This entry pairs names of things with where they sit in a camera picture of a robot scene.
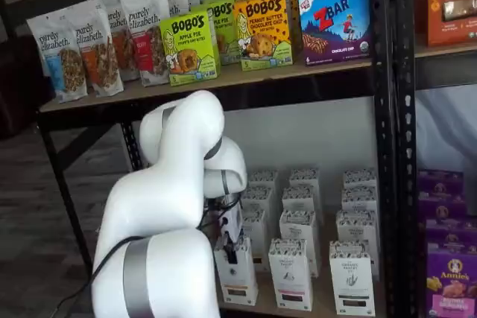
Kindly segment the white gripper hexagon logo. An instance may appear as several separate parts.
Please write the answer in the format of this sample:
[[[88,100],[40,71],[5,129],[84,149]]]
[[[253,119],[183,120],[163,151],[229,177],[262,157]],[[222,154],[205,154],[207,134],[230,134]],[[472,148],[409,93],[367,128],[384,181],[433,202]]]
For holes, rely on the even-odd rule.
[[[223,237],[223,249],[226,260],[229,264],[237,264],[236,245],[242,231],[243,216],[239,196],[224,196],[220,204],[220,214],[218,216],[219,226]]]

